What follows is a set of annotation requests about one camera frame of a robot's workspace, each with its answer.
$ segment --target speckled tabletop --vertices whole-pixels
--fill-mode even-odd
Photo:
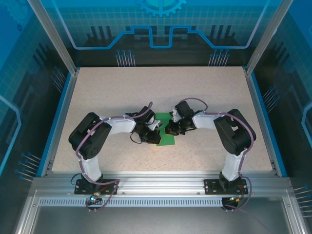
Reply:
[[[257,134],[243,170],[272,169],[242,67],[129,67],[80,69],[52,171],[80,171],[68,136],[87,113],[117,116],[138,112],[150,101],[154,112],[169,112],[188,97],[207,102],[209,112],[239,109]],[[203,109],[197,101],[189,105]],[[112,135],[98,158],[102,171],[220,171],[225,155],[215,130],[197,129],[171,146],[138,145],[130,134]]]

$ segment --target green object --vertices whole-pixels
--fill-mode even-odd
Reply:
[[[169,120],[171,120],[171,115],[169,113],[156,113],[155,119],[162,122],[161,127],[157,128],[157,130],[160,130],[159,135],[161,137],[160,144],[158,144],[157,146],[174,145],[175,137],[173,135],[168,135],[165,133],[165,127],[169,123]]]

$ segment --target cable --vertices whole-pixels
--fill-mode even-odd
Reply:
[[[119,182],[117,182],[117,184],[116,184],[116,186],[114,187],[112,193],[110,194],[110,196],[108,197],[108,199],[106,200],[106,202],[105,202],[101,207],[99,207],[99,208],[97,208],[97,209],[94,208],[94,211],[95,211],[95,212],[96,212],[96,211],[99,211],[99,210],[102,210],[102,209],[108,204],[108,202],[111,200],[113,194],[116,192],[116,189],[117,189],[118,185],[119,185]],[[90,211],[93,210],[93,209],[91,209],[90,206],[88,205],[89,201],[90,201],[90,200],[87,200],[87,202],[86,202],[86,208],[87,208],[87,209],[89,210],[89,212],[90,212]]]
[[[113,196],[114,192],[116,191],[117,187],[118,187],[118,184],[120,182],[120,179],[115,179],[113,181],[110,181],[110,182],[106,182],[106,183],[100,183],[100,182],[96,182],[96,181],[93,181],[91,178],[89,178],[89,176],[86,174],[86,171],[84,170],[83,168],[83,165],[82,165],[82,156],[79,154],[79,150],[81,149],[81,147],[83,146],[83,144],[86,142],[86,140],[90,137],[90,135],[103,123],[105,123],[106,121],[110,120],[110,119],[134,119],[134,118],[139,118],[141,116],[144,116],[152,107],[153,103],[150,102],[148,104],[148,107],[147,107],[147,110],[145,112],[143,112],[142,114],[138,115],[138,116],[133,116],[133,117],[127,117],[127,116],[114,116],[114,117],[109,117],[109,118],[105,118],[103,119],[102,121],[98,122],[89,132],[88,134],[83,138],[83,140],[81,141],[81,143],[78,145],[77,149],[76,149],[76,156],[78,157],[79,159],[79,166],[80,166],[80,169],[82,171],[82,174],[83,176],[86,178],[86,180],[88,180],[90,183],[93,183],[93,184],[96,184],[96,185],[109,185],[109,184],[113,184],[113,183],[117,183],[111,196],[109,197],[109,199],[107,200],[107,202],[104,203],[104,205],[101,207],[101,208],[98,208],[99,209],[102,209],[106,206],[106,204],[108,203],[108,201],[110,200],[110,198]]]
[[[135,144],[142,144],[142,141],[141,142],[136,142],[136,141],[134,141],[133,139],[132,139],[132,135],[133,135],[133,133],[131,133],[131,135],[130,135],[130,140],[132,141],[132,142],[134,142]]]
[[[206,108],[204,109],[204,111],[207,111],[208,110],[208,105],[207,103],[205,103],[203,100],[199,99],[199,98],[196,98],[196,97],[188,97],[188,98],[185,98],[183,99],[182,101],[180,101],[179,103],[183,102],[183,101],[186,101],[186,100],[197,100],[197,101],[200,101],[201,103],[203,103]]]
[[[235,208],[235,206],[231,206],[231,205],[225,205],[225,206],[230,207],[230,208],[232,208],[233,210],[237,210],[237,209]],[[254,218],[255,220],[257,220],[258,223],[261,224],[261,226],[264,227],[269,233],[273,233],[262,221],[260,221],[260,219],[258,219],[258,218],[257,218],[256,216],[254,216],[252,213],[247,212],[247,211],[245,211],[245,210],[240,210],[240,211],[243,212],[243,213],[245,213],[245,214],[247,214],[247,215],[249,215],[249,216],[251,216],[251,217],[253,217],[253,218]]]
[[[79,174],[81,174],[81,173],[75,174],[75,175],[72,177],[72,179],[70,180],[70,183],[71,183],[72,185],[75,185],[75,184],[72,183],[72,182],[73,182],[73,179],[74,179],[76,176],[78,176]]]
[[[252,193],[253,193],[252,182],[250,181],[250,179],[249,179],[247,176],[243,176],[243,175],[241,174],[241,170],[242,170],[242,166],[243,166],[243,162],[244,162],[244,159],[245,159],[245,157],[246,157],[246,154],[251,150],[251,148],[252,148],[253,145],[254,145],[254,136],[253,136],[251,130],[249,129],[249,127],[248,127],[242,120],[240,120],[239,118],[237,118],[237,117],[234,116],[234,115],[231,115],[231,114],[229,114],[229,113],[224,113],[224,112],[220,112],[220,113],[208,113],[208,112],[205,112],[205,115],[209,115],[209,116],[229,116],[229,117],[235,119],[237,122],[239,122],[239,123],[247,130],[247,132],[249,133],[249,136],[250,136],[250,139],[251,139],[251,143],[250,143],[250,146],[248,147],[248,149],[245,150],[245,151],[243,152],[243,157],[242,157],[242,159],[240,160],[239,167],[238,167],[238,175],[239,175],[239,177],[245,178],[245,179],[248,180],[249,186],[250,186],[250,192],[249,192],[249,195],[248,195],[248,197],[247,197],[246,202],[245,202],[243,205],[241,205],[239,208],[236,208],[236,209],[235,209],[235,210],[239,211],[239,210],[242,209],[244,206],[246,206],[246,204],[249,202],[249,200],[250,200],[250,198],[251,198],[251,196],[252,196]]]
[[[238,187],[242,191],[242,198],[244,198],[244,187],[242,185],[238,185]]]
[[[195,129],[196,129],[196,128],[191,128],[191,129],[185,130],[185,132],[193,131],[193,130],[195,130]]]

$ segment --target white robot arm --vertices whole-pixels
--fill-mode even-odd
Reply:
[[[146,106],[139,113],[127,113],[121,117],[99,117],[95,113],[89,113],[69,136],[69,142],[75,151],[91,129],[100,122],[102,123],[82,144],[78,153],[84,177],[82,179],[91,184],[91,181],[102,182],[98,153],[108,136],[117,133],[137,133],[141,142],[159,144],[161,140],[159,131],[155,128],[160,127],[162,123],[155,120],[154,112]]]
[[[256,139],[255,132],[248,122],[237,109],[233,109],[228,113],[194,112],[185,100],[176,105],[170,114],[172,119],[165,127],[167,134],[174,136],[184,135],[187,131],[197,128],[208,128],[218,131],[222,144],[227,150],[225,164],[220,173],[219,181],[226,192],[232,181],[240,179],[239,166],[244,152],[251,145],[251,135],[248,131],[253,135],[253,140]]]

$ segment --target gear graphic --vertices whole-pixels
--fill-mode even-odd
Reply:
[[[29,7],[27,0],[0,0],[0,7],[6,7],[13,19],[21,24],[27,19]]]
[[[145,10],[147,14],[152,13],[154,17],[175,14],[176,9],[181,10],[185,3],[186,0],[138,0],[141,10]]]

